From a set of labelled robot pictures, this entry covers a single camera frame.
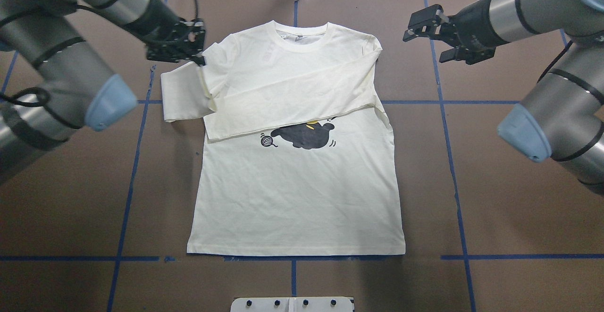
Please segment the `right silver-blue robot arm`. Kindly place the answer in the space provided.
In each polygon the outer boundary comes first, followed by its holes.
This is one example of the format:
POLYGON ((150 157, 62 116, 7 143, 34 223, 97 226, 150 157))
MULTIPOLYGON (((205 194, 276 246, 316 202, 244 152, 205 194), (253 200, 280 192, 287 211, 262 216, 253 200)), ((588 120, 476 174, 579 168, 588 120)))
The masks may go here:
POLYGON ((445 42, 441 63, 473 65, 497 47, 559 29, 567 45, 497 133, 527 159, 552 159, 602 195, 604 123, 596 112, 604 103, 603 0, 478 0, 452 16, 435 4, 412 13, 403 40, 445 42))

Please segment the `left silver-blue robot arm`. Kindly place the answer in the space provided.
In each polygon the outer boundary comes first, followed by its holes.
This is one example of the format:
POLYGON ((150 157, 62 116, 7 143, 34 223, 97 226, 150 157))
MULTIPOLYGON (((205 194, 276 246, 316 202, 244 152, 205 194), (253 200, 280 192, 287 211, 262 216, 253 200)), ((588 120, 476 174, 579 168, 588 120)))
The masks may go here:
POLYGON ((67 21, 79 9, 143 42, 149 60, 205 63, 203 20, 181 18, 162 0, 1 0, 1 50, 19 52, 43 79, 1 95, 2 183, 78 129, 104 130, 137 106, 123 78, 67 21))

